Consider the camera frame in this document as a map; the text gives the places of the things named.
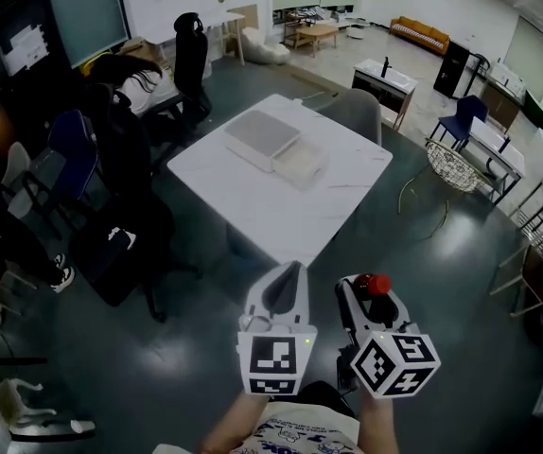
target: wire basket chair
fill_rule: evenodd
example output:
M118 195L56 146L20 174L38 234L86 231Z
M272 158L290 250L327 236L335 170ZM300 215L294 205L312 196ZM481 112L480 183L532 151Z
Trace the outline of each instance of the wire basket chair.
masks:
M402 196L404 191L421 176L428 167L431 167L433 172L456 190L459 195L472 193L483 185L490 185L488 179L486 179L477 168L468 163L459 153L438 141L433 141L429 138L426 138L425 141L429 163L413 178L408 180L402 187L402 190L400 190L400 195L397 200L398 215L402 212ZM449 210L450 200L446 200L444 215L429 237L432 237L444 226L448 218Z

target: gray concrete floor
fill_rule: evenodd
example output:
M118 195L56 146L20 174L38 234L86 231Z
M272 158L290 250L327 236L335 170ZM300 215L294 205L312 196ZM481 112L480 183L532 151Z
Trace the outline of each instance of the gray concrete floor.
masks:
M269 94L315 92L270 69L229 60L215 63L206 89L214 111L204 131ZM333 291L337 280L387 273L443 362L424 391L395 402L401 452L515 450L543 379L543 351L508 316L515 292L490 298L487 290L499 261L517 246L517 232L477 194L453 201L446 226L427 238L450 190L422 175L399 216L399 190L427 158L400 134L385 130L383 140L392 163L309 268L310 320L320 335L304 381L336 384L338 349L348 342ZM248 286L268 265L236 255L224 221L167 170L154 187L175 215L173 249L202 267L204 277L173 272L164 279L157 288L168 314L162 325L139 292L111 308L80 276L60 295L42 288L9 298L25 310L2 327L14 353L50 360L16 375L52 385L54 407L65 405L76 412L72 417L97 425L90 441L15 445L12 453L149 454L162 443L193 450L240 391L236 321ZM91 195L94 202L106 198L96 181ZM51 253L65 247L48 238L38 217L29 223ZM347 399L358 407L355 396Z

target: woman with dark hair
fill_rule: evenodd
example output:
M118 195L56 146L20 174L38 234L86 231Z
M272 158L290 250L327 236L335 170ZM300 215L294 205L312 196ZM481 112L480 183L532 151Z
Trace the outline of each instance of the woman with dark hair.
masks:
M129 98L131 111L137 115L178 94L158 64L134 56L103 54L93 64L89 80L113 85Z

